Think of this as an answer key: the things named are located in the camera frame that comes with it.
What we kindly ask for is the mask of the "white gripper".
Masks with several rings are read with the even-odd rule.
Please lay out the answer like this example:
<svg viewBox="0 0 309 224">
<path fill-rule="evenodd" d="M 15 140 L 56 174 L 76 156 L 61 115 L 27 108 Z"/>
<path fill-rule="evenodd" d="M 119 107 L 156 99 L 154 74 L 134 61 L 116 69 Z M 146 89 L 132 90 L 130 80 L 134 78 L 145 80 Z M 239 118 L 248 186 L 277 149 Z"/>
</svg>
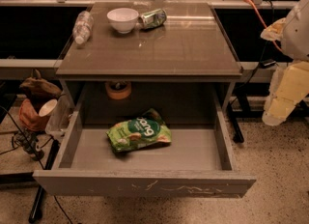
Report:
<svg viewBox="0 0 309 224">
<path fill-rule="evenodd" d="M 274 42 L 281 41 L 286 18 L 280 18 L 261 33 L 261 38 Z M 290 116 L 309 94 L 309 63 L 299 61 L 286 67 L 277 68 L 269 86 L 269 96 L 264 105 L 262 120 L 268 126 L 279 126 Z"/>
</svg>

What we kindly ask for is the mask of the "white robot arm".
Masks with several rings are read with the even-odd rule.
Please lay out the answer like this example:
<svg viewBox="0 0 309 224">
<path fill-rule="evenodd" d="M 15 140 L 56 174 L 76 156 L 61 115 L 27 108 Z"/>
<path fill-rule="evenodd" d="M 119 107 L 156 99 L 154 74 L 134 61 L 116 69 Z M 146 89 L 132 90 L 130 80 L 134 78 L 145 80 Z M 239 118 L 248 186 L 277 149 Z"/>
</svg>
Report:
<svg viewBox="0 0 309 224">
<path fill-rule="evenodd" d="M 293 62 L 272 75 L 263 122 L 279 126 L 309 94 L 309 0 L 300 0 L 288 13 L 261 34 L 267 41 L 280 41 L 282 53 Z"/>
</svg>

